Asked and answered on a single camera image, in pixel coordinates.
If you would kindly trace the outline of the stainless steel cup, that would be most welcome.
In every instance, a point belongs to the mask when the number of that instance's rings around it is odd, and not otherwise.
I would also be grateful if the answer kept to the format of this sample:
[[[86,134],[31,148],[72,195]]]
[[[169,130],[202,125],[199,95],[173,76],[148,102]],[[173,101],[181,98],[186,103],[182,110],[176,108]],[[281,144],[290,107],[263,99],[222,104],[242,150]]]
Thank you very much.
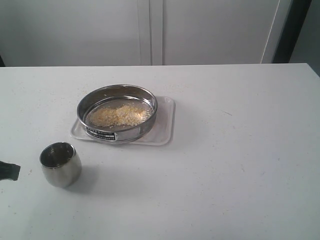
[[[44,177],[54,187],[66,188],[76,182],[82,172],[82,163],[73,145],[55,142],[39,156]]]

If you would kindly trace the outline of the yellow and white grain mix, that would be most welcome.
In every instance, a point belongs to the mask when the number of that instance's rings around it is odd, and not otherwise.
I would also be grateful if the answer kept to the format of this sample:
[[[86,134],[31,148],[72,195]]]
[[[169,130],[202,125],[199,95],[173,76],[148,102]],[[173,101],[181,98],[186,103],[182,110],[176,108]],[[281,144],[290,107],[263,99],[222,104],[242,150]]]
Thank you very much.
[[[142,124],[150,116],[149,109],[128,104],[117,108],[101,107],[89,114],[88,121],[97,127],[132,127]]]

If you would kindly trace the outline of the round stainless steel sieve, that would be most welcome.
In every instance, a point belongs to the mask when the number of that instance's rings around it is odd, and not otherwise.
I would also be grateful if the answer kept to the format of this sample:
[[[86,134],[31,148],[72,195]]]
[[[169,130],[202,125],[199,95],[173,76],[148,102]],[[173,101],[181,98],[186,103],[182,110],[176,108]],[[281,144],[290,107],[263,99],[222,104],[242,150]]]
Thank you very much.
[[[89,123],[89,114],[103,107],[119,108],[132,105],[150,110],[150,117],[136,126],[95,126]],[[77,106],[77,118],[85,133],[96,142],[110,145],[130,143],[146,135],[155,124],[158,101],[149,90],[130,84],[115,84],[98,88],[82,98]]]

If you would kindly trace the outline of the white rectangular plastic tray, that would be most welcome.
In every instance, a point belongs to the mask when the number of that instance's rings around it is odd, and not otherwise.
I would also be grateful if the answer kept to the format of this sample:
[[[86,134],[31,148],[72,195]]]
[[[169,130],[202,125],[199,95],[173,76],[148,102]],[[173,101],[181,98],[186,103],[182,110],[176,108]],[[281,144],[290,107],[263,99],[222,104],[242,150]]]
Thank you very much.
[[[158,102],[158,110],[154,126],[145,136],[129,144],[163,146],[170,141],[173,132],[176,104],[174,100],[168,96],[156,96],[156,99]],[[94,141],[86,134],[78,119],[76,119],[70,129],[70,136],[76,140]]]

